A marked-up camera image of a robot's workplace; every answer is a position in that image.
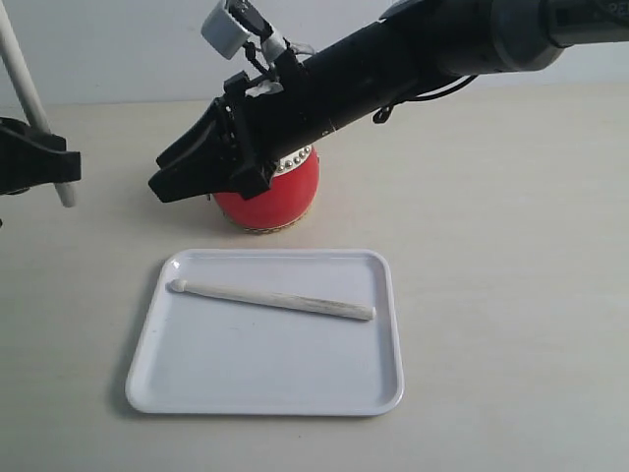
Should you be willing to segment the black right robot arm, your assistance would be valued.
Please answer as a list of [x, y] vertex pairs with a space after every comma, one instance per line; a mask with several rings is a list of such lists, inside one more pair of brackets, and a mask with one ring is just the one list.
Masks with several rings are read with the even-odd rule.
[[281, 160], [365, 117], [444, 97], [482, 75], [535, 72], [569, 47], [624, 42], [624, 1], [399, 1], [313, 51], [248, 1], [222, 1], [204, 39], [243, 52], [257, 76], [227, 80], [195, 125], [157, 157], [149, 188], [165, 203], [269, 190]]

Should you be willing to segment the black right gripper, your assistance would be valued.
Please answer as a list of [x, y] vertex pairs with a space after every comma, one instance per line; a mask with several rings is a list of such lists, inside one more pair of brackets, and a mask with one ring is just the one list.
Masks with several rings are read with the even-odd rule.
[[218, 193], [250, 200], [310, 157], [314, 139], [299, 134], [307, 118], [291, 118], [286, 93], [269, 85], [244, 72], [231, 77], [224, 94], [157, 157], [160, 170], [148, 186], [163, 203]]

